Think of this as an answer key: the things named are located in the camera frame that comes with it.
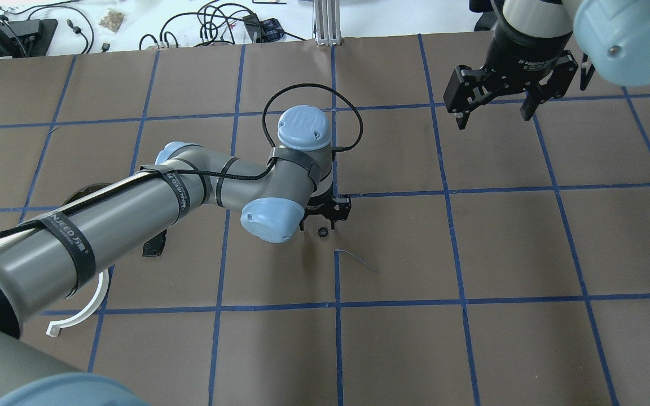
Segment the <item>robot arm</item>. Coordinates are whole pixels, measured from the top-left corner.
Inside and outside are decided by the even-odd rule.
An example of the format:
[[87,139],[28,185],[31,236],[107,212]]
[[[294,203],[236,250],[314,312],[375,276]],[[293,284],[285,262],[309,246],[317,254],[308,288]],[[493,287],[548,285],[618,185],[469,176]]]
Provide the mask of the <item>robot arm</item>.
[[0,232],[0,405],[143,405],[106,376],[82,372],[20,340],[24,324],[75,295],[128,252],[202,205],[239,211],[248,233],[288,241],[309,215],[343,220],[332,192],[336,154],[327,116],[282,113],[266,165],[188,142],[170,142],[153,165]]
[[455,67],[443,94],[459,129],[477,108],[525,94],[520,113],[568,91],[577,73],[586,89],[594,73],[617,86],[650,85],[650,1],[471,1],[495,18],[479,69]]

